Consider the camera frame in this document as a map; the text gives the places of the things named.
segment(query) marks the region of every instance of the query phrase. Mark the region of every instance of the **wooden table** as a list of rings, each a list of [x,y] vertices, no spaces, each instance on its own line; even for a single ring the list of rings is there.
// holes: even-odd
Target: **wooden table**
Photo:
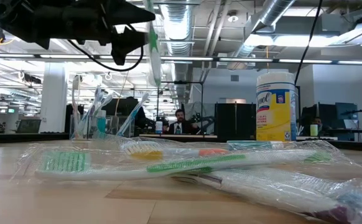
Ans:
[[[171,178],[67,183],[9,181],[16,169],[14,163],[27,147],[26,143],[0,144],[0,224],[323,223]],[[345,153],[362,164],[362,152]],[[362,173],[345,175],[354,177]]]

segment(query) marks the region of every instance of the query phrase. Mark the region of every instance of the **silver duct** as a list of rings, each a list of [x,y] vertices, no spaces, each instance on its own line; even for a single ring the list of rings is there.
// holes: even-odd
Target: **silver duct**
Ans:
[[[295,0],[267,0],[262,10],[259,12],[258,19],[252,22],[251,18],[248,20],[249,30],[245,30],[248,35],[252,32],[262,29],[267,26],[273,26],[283,16],[283,14],[290,8]],[[232,55],[232,57],[248,57],[256,46],[245,45],[242,46]],[[247,65],[240,62],[230,62],[227,64],[227,69],[245,69]]]
[[[164,32],[169,40],[190,40],[192,38],[192,7],[189,5],[160,5],[164,17]],[[191,53],[189,43],[167,43],[167,49],[171,56],[189,56]],[[186,80],[188,64],[175,63],[175,80]],[[184,97],[183,89],[177,90],[178,97]]]

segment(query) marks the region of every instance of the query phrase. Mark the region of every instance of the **white column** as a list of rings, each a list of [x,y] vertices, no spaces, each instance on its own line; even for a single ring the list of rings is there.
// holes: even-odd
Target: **white column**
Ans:
[[[68,75],[65,63],[45,63],[42,108],[40,112],[41,132],[63,132],[67,104]]]
[[[17,129],[17,121],[19,119],[19,107],[8,107],[7,114],[6,114],[6,134],[13,134]]]

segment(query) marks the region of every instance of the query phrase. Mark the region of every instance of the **lysol logo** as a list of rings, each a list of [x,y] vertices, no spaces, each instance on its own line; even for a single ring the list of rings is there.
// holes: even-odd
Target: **lysol logo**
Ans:
[[[271,93],[263,92],[257,96],[257,113],[264,110],[269,110],[269,104],[271,103]]]

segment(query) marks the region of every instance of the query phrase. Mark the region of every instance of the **yellow label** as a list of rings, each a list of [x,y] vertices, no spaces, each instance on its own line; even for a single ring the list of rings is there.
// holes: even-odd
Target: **yellow label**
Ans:
[[[256,139],[295,141],[295,92],[291,83],[257,87]]]

